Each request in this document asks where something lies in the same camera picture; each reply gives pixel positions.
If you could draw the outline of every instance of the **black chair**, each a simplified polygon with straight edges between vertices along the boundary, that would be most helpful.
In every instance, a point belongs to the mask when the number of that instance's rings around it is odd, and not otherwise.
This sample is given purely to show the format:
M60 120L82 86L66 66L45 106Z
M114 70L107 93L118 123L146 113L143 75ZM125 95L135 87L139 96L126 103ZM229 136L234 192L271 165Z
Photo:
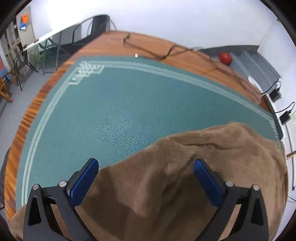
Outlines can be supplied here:
M36 70L34 68L34 66L32 64L30 64L28 62L28 53L27 53L27 50L25 51L20 51L15 60L14 60L14 69L13 71L11 72L12 75L15 75L15 78L17 79L17 83L20 85L20 90L22 91L22 87L21 87L21 84L20 84L20 77L19 77L19 71L25 66L25 65L28 65L30 67L31 70L35 70L37 73L38 70Z
M81 39L74 43L74 36L75 36L75 30L84 22L92 19L92 26L91 26L91 34L86 36L84 39ZM100 36L102 33L106 32L107 24L110 21L110 17L107 14L101 14L97 15L91 18L87 18L82 23L77 25L73 30L72 35L72 54L74 53L74 46L80 46L78 49L80 49L82 46L88 44L90 41L94 40L96 37Z

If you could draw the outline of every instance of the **power cord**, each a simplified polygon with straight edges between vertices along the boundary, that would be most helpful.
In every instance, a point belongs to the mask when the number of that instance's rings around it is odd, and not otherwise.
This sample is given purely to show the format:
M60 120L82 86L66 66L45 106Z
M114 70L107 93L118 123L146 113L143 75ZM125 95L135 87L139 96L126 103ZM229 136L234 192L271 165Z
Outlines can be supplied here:
M293 201L296 201L296 199L294 199L294 198L291 198L291 197L289 197L289 196L288 196L288 198L292 199Z
M293 105L292 109L288 111L288 113L290 114L291 111L294 109L294 106L295 106L295 101L293 101L287 108L281 110L281 111L278 111L278 112L275 112L275 113L280 113L280 112L283 112L284 110L288 109L291 105Z
M294 111L294 112L292 113L292 115L294 115L295 112L296 112L296 111ZM290 115L290 117L291 117L292 115Z
M156 53L154 53L154 52L152 52L152 51L150 51L150 50L148 50L148 49L145 49L145 48L143 48L143 47L141 47L141 46L138 46L138 45L135 45L135 44L132 44L132 43L127 42L127 39L130 39L130 37L131 37L131 33L129 33L129 34L123 39L123 45L124 45L124 46L125 46L125 45L128 45L128 46L134 47L134 48L136 48L136 49L140 49L140 50L145 51L145 52L147 52L148 54L150 54L150 55L153 56L153 58L151 58L151 57L147 57L147 56L144 56L145 58L148 58L148 59L164 60L164 59L166 59L168 56L171 56L171 57L172 57L172 56L176 56L176 55L179 55L179 54L185 53L185 52L187 52L187 51L196 51L196 50L201 50L201 49L203 49L203 47L187 48L187 47L184 47L184 46L182 46L182 45L174 44L174 45L172 45L172 47L169 49L169 51L167 52L166 55L159 55L159 54L156 54ZM179 47L179 48L183 48L184 50L171 54L171 52L172 52L175 48L177 48L177 47Z
M267 91L263 92L262 95L266 94L266 93L267 93L267 92L268 92L268 91L274 86L275 83L280 83L280 86L277 88L277 90L279 91L279 89L280 89L280 87L281 87L281 81L277 80L276 82L274 82L274 83L272 84L272 86L270 86L270 88L269 88Z

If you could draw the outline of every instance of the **metal screw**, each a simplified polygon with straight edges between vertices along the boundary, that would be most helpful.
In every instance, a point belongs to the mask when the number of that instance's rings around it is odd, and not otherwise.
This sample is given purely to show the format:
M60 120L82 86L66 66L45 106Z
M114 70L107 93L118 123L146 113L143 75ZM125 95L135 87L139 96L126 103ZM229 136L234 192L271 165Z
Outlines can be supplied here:
M35 184L35 185L32 187L33 190L37 190L38 188L39 188L39 185L38 185L38 184Z
M228 187L233 187L233 182L232 181L226 181L225 184Z
M61 187L61 188L63 188L64 186L66 186L67 185L67 182L66 181L60 181L59 182L59 186Z
M254 190L258 191L260 189L260 187L257 184L253 185Z

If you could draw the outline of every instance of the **stair step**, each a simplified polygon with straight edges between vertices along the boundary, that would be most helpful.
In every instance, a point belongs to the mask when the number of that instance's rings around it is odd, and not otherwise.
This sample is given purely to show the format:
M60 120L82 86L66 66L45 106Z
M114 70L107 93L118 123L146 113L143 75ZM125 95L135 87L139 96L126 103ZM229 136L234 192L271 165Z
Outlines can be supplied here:
M230 56L232 57L232 62L230 64L230 67L234 69L236 72L248 78L248 76L250 75L250 72L244 66L244 64L240 61L239 57L234 53L230 53Z
M268 76L264 72L261 72L261 68L256 64L256 62L252 61L244 53L239 56L239 60L245 66L245 68L248 69L250 76L252 76L252 78L260 85L263 91L266 91L270 88L273 82L271 83L271 80L268 78Z
M266 73L269 79L274 83L281 77L276 70L263 58L260 54L250 54L252 59L261 67L261 69Z

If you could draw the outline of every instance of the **brown fleece blanket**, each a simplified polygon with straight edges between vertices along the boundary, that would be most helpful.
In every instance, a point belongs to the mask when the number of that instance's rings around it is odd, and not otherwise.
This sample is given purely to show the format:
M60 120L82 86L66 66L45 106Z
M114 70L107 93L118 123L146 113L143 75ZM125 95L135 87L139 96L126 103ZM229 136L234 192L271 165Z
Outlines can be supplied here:
M216 210L193 174L196 158L236 186L260 186L272 240L286 204L286 161L275 142L241 123L167 136L101 169L76 210L98 240L195 240ZM53 209L63 234L72 239ZM24 213L25 206L9 223L20 240ZM238 208L220 239L228 236L237 214Z

